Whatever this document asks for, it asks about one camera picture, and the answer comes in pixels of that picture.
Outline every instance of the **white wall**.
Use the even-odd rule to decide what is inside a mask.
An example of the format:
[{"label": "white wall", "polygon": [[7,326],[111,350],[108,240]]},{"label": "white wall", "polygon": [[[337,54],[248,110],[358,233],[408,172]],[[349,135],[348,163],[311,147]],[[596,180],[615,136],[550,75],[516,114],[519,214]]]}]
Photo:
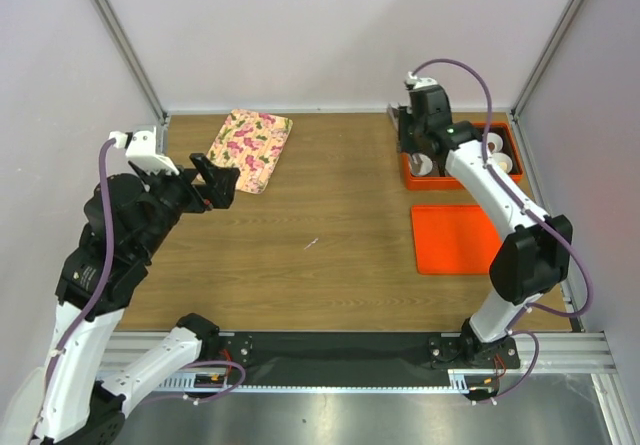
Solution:
[{"label": "white wall", "polygon": [[[511,106],[568,0],[111,0],[170,111],[371,109],[424,60],[477,67]],[[456,108],[473,79],[433,70]]]},{"label": "white wall", "polygon": [[[113,129],[152,123],[89,0],[0,0],[0,417],[44,363],[54,290]],[[110,170],[124,170],[118,152]]]},{"label": "white wall", "polygon": [[573,221],[596,283],[586,325],[605,331],[640,423],[639,13],[640,0],[587,0],[523,122],[543,193]]}]

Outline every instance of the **orange tray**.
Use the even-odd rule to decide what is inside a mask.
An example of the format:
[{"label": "orange tray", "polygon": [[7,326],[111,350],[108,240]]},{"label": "orange tray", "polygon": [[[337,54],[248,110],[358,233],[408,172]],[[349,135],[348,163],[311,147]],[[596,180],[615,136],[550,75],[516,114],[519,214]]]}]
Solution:
[{"label": "orange tray", "polygon": [[502,242],[478,205],[411,207],[418,272],[423,275],[483,275]]},{"label": "orange tray", "polygon": [[[473,126],[482,129],[484,127],[484,123],[474,123]],[[522,180],[522,163],[520,162],[518,148],[515,145],[509,125],[506,123],[494,122],[491,125],[491,131],[497,133],[502,138],[503,151],[513,160],[513,170],[509,172],[509,175],[514,182],[519,183],[520,180]],[[409,157],[406,153],[400,154],[400,161],[404,184],[409,190],[460,190],[464,188],[462,184],[453,177],[413,176],[409,168]]]}]

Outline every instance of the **floral pattern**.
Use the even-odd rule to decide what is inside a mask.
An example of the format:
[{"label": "floral pattern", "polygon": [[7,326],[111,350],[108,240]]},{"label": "floral pattern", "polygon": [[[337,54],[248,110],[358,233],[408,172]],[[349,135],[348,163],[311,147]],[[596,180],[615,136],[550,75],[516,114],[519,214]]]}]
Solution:
[{"label": "floral pattern", "polygon": [[213,141],[209,159],[219,167],[237,167],[237,190],[262,193],[291,133],[291,119],[233,110]]}]

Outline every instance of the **reflective metal floor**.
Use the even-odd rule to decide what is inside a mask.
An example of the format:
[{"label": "reflective metal floor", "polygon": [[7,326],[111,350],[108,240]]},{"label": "reflective metal floor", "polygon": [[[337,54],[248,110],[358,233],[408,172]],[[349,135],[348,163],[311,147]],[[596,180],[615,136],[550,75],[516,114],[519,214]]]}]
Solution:
[{"label": "reflective metal floor", "polygon": [[531,377],[498,406],[462,396],[236,393],[139,407],[117,445],[610,444],[589,375]]}]

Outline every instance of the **wooden table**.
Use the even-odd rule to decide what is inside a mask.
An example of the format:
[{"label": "wooden table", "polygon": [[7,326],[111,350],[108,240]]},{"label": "wooden table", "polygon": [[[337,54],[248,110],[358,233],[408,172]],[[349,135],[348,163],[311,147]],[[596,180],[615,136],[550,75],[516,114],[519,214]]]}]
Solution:
[{"label": "wooden table", "polygon": [[[384,114],[288,116],[293,130],[266,191],[238,192],[230,210],[183,215],[120,328],[169,329],[197,312],[235,330],[458,330],[489,279],[419,275],[409,210],[471,196],[407,191]],[[174,116],[171,158],[188,165],[191,152],[206,152],[223,120]],[[541,302],[562,309],[560,288]],[[569,329],[538,310],[521,326]]]}]

